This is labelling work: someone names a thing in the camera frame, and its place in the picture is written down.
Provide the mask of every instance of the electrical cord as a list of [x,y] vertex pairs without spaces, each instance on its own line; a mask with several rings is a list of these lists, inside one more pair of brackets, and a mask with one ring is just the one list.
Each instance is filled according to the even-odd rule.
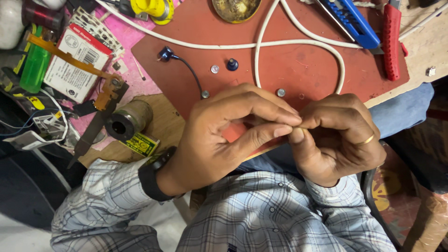
[[33,119],[34,115],[35,115],[36,113],[39,113],[39,112],[44,111],[44,110],[64,111],[64,110],[59,110],[59,109],[41,109],[41,110],[35,111],[34,113],[32,113],[32,114],[30,115],[30,118],[28,118],[28,120],[23,124],[23,126],[22,126],[22,127],[19,127],[20,129],[19,129],[18,131],[14,132],[14,133],[11,133],[11,134],[0,134],[0,136],[11,136],[11,135],[15,135],[15,134],[19,133],[21,130],[23,130],[23,129],[25,129],[25,128],[28,128],[29,126],[26,126],[26,125],[30,122],[31,119]]
[[[274,4],[269,9],[269,11],[266,15],[266,18],[263,22],[263,26],[261,26],[260,34],[258,35],[257,44],[255,46],[255,83],[257,84],[257,87],[259,87],[259,88],[261,88],[261,84],[260,84],[260,76],[259,76],[259,72],[258,72],[258,60],[259,60],[259,55],[260,55],[260,46],[262,43],[261,40],[263,38],[264,31],[266,30],[266,26],[269,22],[269,19],[271,18],[272,13],[274,13],[274,10],[277,7],[277,4],[279,1],[280,0],[274,0]],[[344,85],[344,78],[345,78],[345,64],[344,64],[344,60],[342,59],[342,56],[340,55],[340,53],[336,49],[331,47],[330,45],[322,43],[320,41],[311,40],[311,39],[296,39],[294,41],[295,41],[295,43],[311,44],[311,45],[323,47],[323,48],[327,49],[329,52],[331,52],[336,57],[336,59],[338,60],[338,63],[339,63],[340,74],[339,74],[339,82],[337,84],[335,93],[339,94]]]
[[355,43],[347,43],[347,42],[341,42],[341,41],[337,41],[337,40],[327,39],[327,38],[321,37],[319,35],[316,35],[316,34],[310,32],[297,20],[297,18],[294,16],[293,12],[289,8],[288,3],[286,3],[286,0],[280,0],[280,2],[282,4],[284,10],[286,11],[286,14],[288,15],[289,19],[291,19],[291,21],[294,23],[294,25],[308,37],[315,39],[317,41],[320,41],[320,42],[331,44],[331,45],[348,47],[348,48],[362,48],[362,46],[355,44]]
[[185,63],[185,65],[188,66],[188,68],[190,69],[191,73],[192,73],[193,76],[194,76],[194,79],[196,80],[196,83],[198,84],[198,88],[199,88],[199,96],[201,97],[201,100],[204,99],[204,97],[202,97],[202,87],[201,87],[201,84],[199,83],[199,79],[198,79],[196,73],[194,72],[193,68],[191,68],[190,64],[188,64],[187,61],[184,60],[184,59],[182,59],[181,57],[177,56],[177,60],[182,61],[183,63]]
[[[46,94],[48,97],[50,97],[50,99],[53,101],[53,103],[56,105],[56,107],[60,110],[63,111],[62,108],[60,107],[59,103],[57,103],[57,101],[55,100],[55,98],[53,98],[53,96],[51,96],[47,91],[43,90],[42,88],[40,89],[40,91],[44,94]],[[67,123],[67,119],[65,118],[65,113],[62,113],[62,120],[64,121],[65,124],[65,129],[64,132],[62,133],[62,136],[60,139],[55,139],[55,140],[49,140],[49,141],[45,141],[45,143],[54,143],[54,142],[59,142],[65,139],[65,135],[67,135],[67,131],[69,130],[69,124]]]
[[[275,46],[275,45],[285,45],[285,44],[295,44],[295,43],[305,43],[305,44],[313,44],[313,45],[318,45],[321,47],[326,48],[327,50],[331,51],[333,54],[334,52],[337,52],[334,48],[332,48],[331,46],[329,46],[328,48],[323,46],[320,43],[316,43],[317,41],[320,42],[324,42],[324,43],[328,43],[328,44],[332,44],[332,45],[336,45],[336,46],[342,46],[342,47],[349,47],[349,48],[362,48],[361,46],[354,44],[354,43],[347,43],[347,42],[341,42],[341,41],[336,41],[336,40],[332,40],[332,39],[327,39],[321,36],[318,36],[312,32],[310,32],[309,30],[307,30],[303,25],[301,25],[301,23],[294,17],[291,9],[289,8],[288,4],[286,3],[286,0],[281,0],[281,3],[288,15],[288,17],[291,19],[291,21],[294,23],[294,25],[304,34],[306,34],[307,36],[317,40],[307,40],[307,39],[293,39],[293,40],[279,40],[279,41],[271,41],[271,42],[261,42],[261,37],[262,37],[262,32],[260,32],[261,37],[258,37],[257,43],[250,43],[250,44],[237,44],[237,45],[201,45],[201,44],[193,44],[193,43],[187,43],[187,42],[183,42],[177,39],[172,39],[169,38],[167,36],[163,36],[161,34],[158,34],[156,32],[153,32],[151,30],[148,30],[134,22],[132,22],[131,20],[127,19],[126,17],[124,17],[123,15],[121,15],[120,13],[118,13],[116,10],[114,10],[113,8],[111,8],[109,5],[105,4],[104,2],[102,2],[101,0],[96,0],[101,6],[103,6],[107,11],[109,11],[110,13],[114,14],[115,16],[117,16],[118,18],[120,18],[121,20],[123,20],[124,22],[128,23],[129,25],[135,27],[138,30],[141,30],[151,36],[154,36],[156,38],[171,42],[173,44],[177,44],[177,45],[181,45],[181,46],[185,46],[185,47],[189,47],[189,48],[196,48],[196,49],[217,49],[217,50],[226,50],[226,49],[244,49],[244,48],[253,48],[253,47],[258,47],[258,51],[256,50],[255,55],[256,55],[256,60],[255,60],[255,79],[257,81],[257,86],[261,87],[260,83],[259,83],[259,77],[258,76],[258,56],[257,54],[259,54],[259,48],[260,47],[264,47],[264,46]],[[274,1],[273,6],[271,7],[272,12],[273,9],[277,6],[278,4],[278,0]],[[400,39],[403,39],[404,37],[406,37],[407,35],[409,35],[410,33],[414,32],[416,29],[416,27],[421,26],[422,24],[428,22],[430,19],[432,19],[433,17],[435,17],[436,15],[438,15],[438,13],[440,13],[443,9],[439,8],[438,10],[436,10],[433,14],[431,14],[430,16],[428,16],[427,18],[425,18],[422,22],[418,23],[413,29],[410,29],[409,31],[403,33],[400,36]],[[267,17],[263,23],[264,28],[266,28],[267,26],[267,22],[269,21],[269,17]],[[341,65],[341,71],[340,71],[340,80],[339,80],[339,84],[338,84],[338,88],[336,89],[336,92],[340,92],[343,81],[344,81],[344,77],[345,77],[345,70],[342,71],[344,64],[343,64],[343,60],[342,57],[341,59],[339,59],[337,54],[335,54],[336,58],[338,59],[340,65]]]
[[6,122],[4,122],[4,121],[2,121],[2,120],[0,120],[0,123],[3,123],[3,124],[5,124],[6,126],[11,127],[11,128],[13,128],[13,129],[25,129],[25,128],[29,128],[29,127],[33,126],[33,124],[34,124],[34,122],[33,122],[33,123],[31,123],[30,125],[25,126],[25,127],[15,127],[15,126],[9,125],[8,123],[6,123]]

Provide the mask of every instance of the pink paper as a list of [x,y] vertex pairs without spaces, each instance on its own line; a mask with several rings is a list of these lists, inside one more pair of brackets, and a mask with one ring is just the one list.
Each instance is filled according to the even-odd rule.
[[[174,7],[179,6],[180,2],[179,0],[174,0]],[[95,15],[97,18],[102,17],[102,15],[106,13],[106,9],[104,9],[102,6],[99,6],[95,10]],[[152,30],[155,27],[154,22],[151,21],[151,19],[148,22],[141,21],[139,19],[132,19],[135,23]],[[109,30],[114,34],[114,36],[117,38],[117,40],[123,45],[123,48],[125,49],[125,53],[123,53],[119,58],[117,58],[115,61],[113,61],[109,68],[107,69],[108,73],[114,73],[115,70],[112,68],[113,63],[116,61],[122,59],[123,62],[126,64],[126,67],[129,69],[124,74],[120,73],[120,70],[117,72],[122,76],[122,78],[126,81],[126,83],[129,85],[129,89],[121,99],[121,102],[117,105],[117,107],[121,107],[125,105],[126,103],[130,102],[134,97],[136,96],[146,96],[146,95],[155,95],[160,94],[162,91],[157,87],[156,83],[149,77],[149,75],[146,73],[146,71],[142,68],[140,63],[137,61],[137,64],[139,64],[140,70],[142,71],[143,76],[145,76],[146,80],[142,80],[142,77],[140,76],[140,73],[138,72],[137,65],[134,61],[134,56],[132,55],[131,48],[144,36],[145,33],[137,30],[136,28],[128,25],[121,19],[117,18],[115,15],[111,14],[109,17],[107,17],[103,23]],[[102,80],[100,87],[102,87],[104,84],[104,80]],[[92,96],[89,98],[89,100],[94,99],[98,97],[98,87],[96,87],[97,91],[93,92]],[[87,126],[90,124],[90,122],[93,119],[93,116],[95,114],[89,114],[83,117],[80,117],[79,119],[71,118],[71,122],[73,123],[76,130],[79,132],[80,135],[84,134],[86,131]],[[114,141],[115,139],[108,136],[107,139],[105,139],[102,143],[98,145],[93,145],[92,147],[95,150],[103,150],[109,143]]]

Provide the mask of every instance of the barcode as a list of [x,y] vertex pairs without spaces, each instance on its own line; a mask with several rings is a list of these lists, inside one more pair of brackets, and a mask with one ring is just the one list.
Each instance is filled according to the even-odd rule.
[[84,56],[84,59],[82,59],[82,62],[86,63],[86,64],[93,64],[96,59],[98,58],[98,54],[89,48],[89,50],[87,51],[87,53]]

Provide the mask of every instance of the fingernail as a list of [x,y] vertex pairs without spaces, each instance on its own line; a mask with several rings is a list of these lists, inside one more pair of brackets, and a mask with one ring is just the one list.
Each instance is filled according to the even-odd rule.
[[288,135],[290,143],[300,143],[305,138],[302,128],[295,127],[293,131]]
[[300,122],[302,122],[302,117],[300,117],[299,115],[294,115],[296,118],[298,118],[300,120]]
[[285,125],[281,128],[278,128],[274,131],[274,137],[284,136],[293,131],[293,128],[291,126]]

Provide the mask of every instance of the blue utility knife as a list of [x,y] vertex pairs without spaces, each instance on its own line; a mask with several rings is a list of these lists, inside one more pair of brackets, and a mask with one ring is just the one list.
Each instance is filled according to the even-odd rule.
[[379,38],[372,27],[361,15],[351,0],[317,0],[323,4],[328,13],[337,19],[345,32],[365,49],[376,49],[379,46]]

